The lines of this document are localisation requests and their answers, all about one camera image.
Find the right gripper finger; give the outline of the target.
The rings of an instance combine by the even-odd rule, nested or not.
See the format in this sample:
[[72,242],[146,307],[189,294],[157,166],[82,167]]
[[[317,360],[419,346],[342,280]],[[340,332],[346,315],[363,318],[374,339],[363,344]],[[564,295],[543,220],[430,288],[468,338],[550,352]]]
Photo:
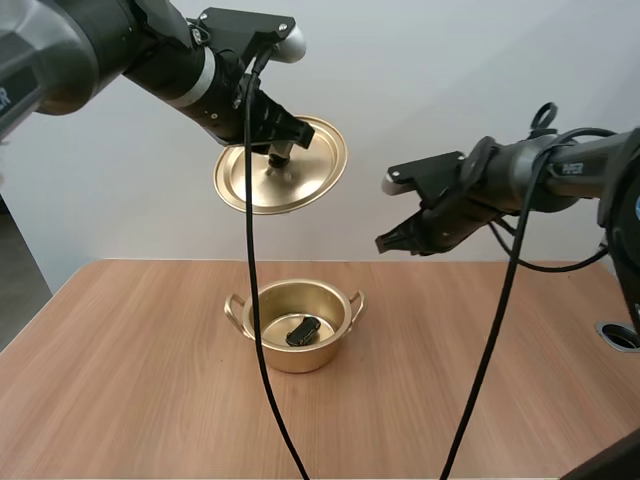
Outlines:
[[375,244],[380,254],[404,251],[414,256],[424,255],[424,238],[420,235],[386,233],[378,236]]
[[384,233],[384,241],[422,241],[424,239],[423,213],[417,212]]

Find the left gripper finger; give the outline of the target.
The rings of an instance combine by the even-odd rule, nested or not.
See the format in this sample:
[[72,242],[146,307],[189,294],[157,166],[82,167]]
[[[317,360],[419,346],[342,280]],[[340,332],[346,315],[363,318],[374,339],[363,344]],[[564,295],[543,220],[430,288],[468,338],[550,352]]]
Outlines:
[[276,140],[275,130],[252,130],[250,132],[251,151],[259,155],[267,155]]
[[309,148],[315,134],[309,123],[289,113],[262,90],[255,93],[255,130],[275,130],[274,143],[285,142],[304,149]]

